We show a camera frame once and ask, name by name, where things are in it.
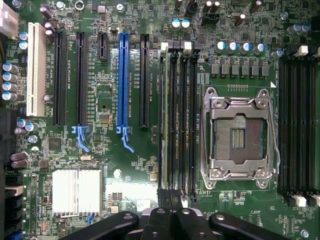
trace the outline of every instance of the white pci slot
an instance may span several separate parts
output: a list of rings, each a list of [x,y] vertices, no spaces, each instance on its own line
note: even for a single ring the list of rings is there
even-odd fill
[[[28,25],[28,67],[26,86],[26,115],[45,116],[46,93],[46,30],[40,23]]]

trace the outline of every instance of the heatsink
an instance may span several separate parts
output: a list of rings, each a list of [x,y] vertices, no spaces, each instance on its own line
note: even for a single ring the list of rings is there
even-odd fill
[[[68,218],[102,209],[101,170],[57,170],[52,174],[52,211]]]

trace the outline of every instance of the blue pcie slot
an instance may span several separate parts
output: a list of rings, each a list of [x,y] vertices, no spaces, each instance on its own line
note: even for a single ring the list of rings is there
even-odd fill
[[[119,72],[118,72],[118,115],[116,133],[122,134],[123,146],[132,153],[135,151],[129,144],[130,127],[128,126],[129,108],[129,34],[119,34]]]

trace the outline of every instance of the green circuit board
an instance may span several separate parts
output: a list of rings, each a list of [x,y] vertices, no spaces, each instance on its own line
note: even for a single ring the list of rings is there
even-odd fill
[[[158,206],[157,189],[167,182],[159,174],[159,91],[161,43],[169,40],[190,41],[201,44],[197,60],[196,98],[196,178],[198,208],[208,218],[215,212],[226,212],[250,223],[271,230],[292,240],[303,239],[301,232],[308,232],[308,239],[320,239],[320,211],[318,206],[287,206],[284,198],[277,193],[278,178],[274,175],[265,189],[259,189],[255,181],[220,181],[214,189],[208,190],[200,173],[200,108],[202,98],[208,87],[214,87],[219,96],[233,98],[255,98],[261,89],[269,92],[273,104],[273,120],[278,130],[279,118],[279,70],[278,60],[271,53],[282,48],[286,43],[314,43],[318,32],[308,35],[288,34],[287,28],[297,22],[309,22],[320,10],[317,1],[300,0],[265,0],[262,7],[250,13],[251,2],[244,6],[233,4],[232,0],[221,0],[220,20],[215,26],[202,25],[201,10],[193,17],[185,17],[187,1],[180,10],[174,8],[171,0],[84,0],[84,10],[75,10],[75,1],[64,1],[65,8],[58,9],[56,1],[32,0],[24,3],[19,10],[20,31],[28,32],[28,23],[43,23],[41,6],[47,6],[54,15],[58,30],[67,36],[67,89],[66,89],[66,124],[56,126],[54,106],[46,103],[45,117],[31,117],[39,124],[35,132],[37,143],[31,144],[27,136],[18,137],[17,152],[25,151],[29,155],[29,164],[23,169],[6,169],[7,174],[24,175],[24,217],[23,237],[29,240],[57,240],[88,225],[88,216],[59,217],[53,212],[53,173],[58,170],[101,170],[102,199],[101,212],[92,223],[107,218],[119,211],[131,211],[141,214],[146,208]],[[123,4],[125,10],[119,13],[117,4]],[[94,10],[103,6],[103,12]],[[281,14],[288,13],[283,20]],[[235,18],[240,13],[247,15],[239,27],[235,27]],[[190,21],[186,31],[173,31],[173,19]],[[118,29],[111,33],[110,28]],[[79,147],[77,135],[72,133],[75,125],[76,92],[76,33],[87,35],[87,126],[89,133],[85,145],[86,153]],[[99,32],[108,34],[109,62],[98,60]],[[118,69],[119,69],[119,33],[130,34],[129,43],[129,97],[128,124],[131,127],[129,144],[134,153],[124,148],[122,136],[116,133],[118,114]],[[140,34],[150,35],[149,58],[149,123],[148,127],[139,127],[140,119]],[[259,56],[252,52],[246,56],[240,53],[216,54],[217,42],[234,41],[241,45],[250,42],[253,46],[263,43],[265,50]],[[21,50],[16,41],[7,43],[7,62],[18,64]],[[265,77],[229,77],[213,76],[212,65],[260,66],[267,67]],[[55,92],[55,45],[47,40],[45,92]],[[17,94],[27,94],[26,68],[20,68]],[[320,89],[320,74],[317,74],[315,88]],[[320,94],[316,95],[316,137],[319,144]],[[18,109],[25,101],[10,103],[9,108]],[[315,186],[319,187],[320,151],[315,152]]]

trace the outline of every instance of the cpu socket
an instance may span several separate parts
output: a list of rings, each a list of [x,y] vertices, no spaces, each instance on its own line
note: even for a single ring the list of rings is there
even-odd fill
[[[260,189],[269,185],[280,165],[273,116],[266,89],[254,98],[223,97],[213,87],[206,90],[201,107],[200,171],[208,190],[218,181],[256,181]]]

